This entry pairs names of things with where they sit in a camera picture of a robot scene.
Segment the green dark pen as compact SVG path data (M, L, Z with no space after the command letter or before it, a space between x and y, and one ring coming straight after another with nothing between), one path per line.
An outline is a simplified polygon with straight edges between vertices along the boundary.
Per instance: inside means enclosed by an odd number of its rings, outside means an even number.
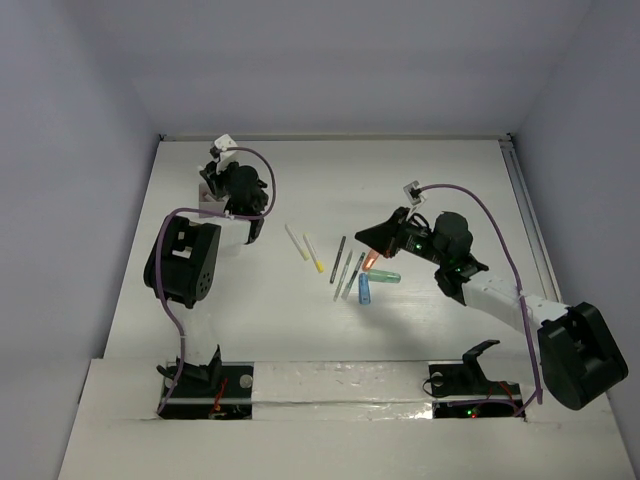
M360 269L361 269L361 266L362 266L362 264L364 262L365 257L366 257L365 252L362 252L361 255L359 256L359 258L358 258L358 260L357 260L357 262L355 264L354 270L353 270L353 272L352 272L352 274L351 274L351 276L350 276L350 278L349 278L349 280L348 280L348 282L347 282L347 284L344 287L344 290L342 292L341 298L343 300L347 300L347 298L348 298L348 296L349 296L349 294L351 292L351 289L353 287L353 284L354 284L354 282L356 280L356 277L358 276L358 274L360 272Z

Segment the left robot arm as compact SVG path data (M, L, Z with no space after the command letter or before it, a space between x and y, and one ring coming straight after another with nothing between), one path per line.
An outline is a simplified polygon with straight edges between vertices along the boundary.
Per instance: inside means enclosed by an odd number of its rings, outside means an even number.
M187 328L173 313L174 302L187 309L204 300L213 286L220 253L254 243L274 206L275 195L257 169L235 160L212 161L201 171L207 193L218 209L179 207L162 221L143 271L179 335L179 354L171 366L157 367L172 390L212 395L220 390L222 360L215 350L209 361L187 361Z

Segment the dark grey pen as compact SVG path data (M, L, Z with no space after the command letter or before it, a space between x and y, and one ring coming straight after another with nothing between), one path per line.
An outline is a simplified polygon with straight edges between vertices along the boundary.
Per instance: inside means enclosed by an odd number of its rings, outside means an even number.
M339 243L339 246L338 246L338 250L337 250L337 253L336 253L336 258L335 258L335 261L334 261L334 264L333 264L333 267L332 267L332 270L331 270L329 284L334 284L334 282L335 282L335 278L337 276L338 267L340 265L341 257L342 257L343 250L344 250L344 247L345 247L345 244L346 244L346 239L347 239L347 237L345 235L343 235L341 237L341 240L340 240L340 243Z

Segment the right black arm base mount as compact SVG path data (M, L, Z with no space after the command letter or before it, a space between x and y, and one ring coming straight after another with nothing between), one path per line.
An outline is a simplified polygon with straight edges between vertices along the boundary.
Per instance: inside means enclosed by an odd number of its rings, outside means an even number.
M433 400L434 419L524 418L520 385L489 380L478 358L498 340L467 350L460 360L430 362L423 392Z

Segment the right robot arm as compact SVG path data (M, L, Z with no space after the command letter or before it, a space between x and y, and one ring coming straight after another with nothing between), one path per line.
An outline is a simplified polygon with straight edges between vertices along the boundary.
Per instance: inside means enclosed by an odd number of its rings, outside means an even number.
M386 258L405 251L435 264L434 278L445 296L522 333L535 386L545 387L564 407L580 410L627 378L628 365L598 308L527 294L518 274L510 281L494 276L472 255L473 236L462 215L444 212L429 225L400 207L355 238Z

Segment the white pen yellow tip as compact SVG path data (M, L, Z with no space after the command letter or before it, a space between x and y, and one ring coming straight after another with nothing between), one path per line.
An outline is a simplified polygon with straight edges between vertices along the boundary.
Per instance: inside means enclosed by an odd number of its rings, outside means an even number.
M323 273L324 272L324 265L321 262L317 251L312 243L312 240L310 238L310 236L307 233L303 234L303 241L305 242L305 245L308 249L309 255L314 263L314 266L317 270L318 273Z

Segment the clear silver pen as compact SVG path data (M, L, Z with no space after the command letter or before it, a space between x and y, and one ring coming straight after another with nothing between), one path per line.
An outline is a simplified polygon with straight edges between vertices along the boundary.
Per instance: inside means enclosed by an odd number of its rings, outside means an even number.
M342 290L342 287L343 287L347 272L349 270L349 266L350 266L350 263L351 263L352 256L353 256L353 249L351 249L349 251L349 253L348 253L347 257L346 257L345 263L344 263L344 265L342 267L341 274L340 274L339 281L338 281L338 285L337 285L335 293L333 295L333 301L334 302L337 301L338 297L341 294L341 290Z

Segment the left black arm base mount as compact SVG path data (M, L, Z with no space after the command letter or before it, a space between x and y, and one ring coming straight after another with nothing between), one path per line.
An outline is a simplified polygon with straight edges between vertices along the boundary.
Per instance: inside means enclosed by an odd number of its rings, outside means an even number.
M250 420L252 363L226 363L210 375L205 365L186 364L173 394L160 412L168 420Z

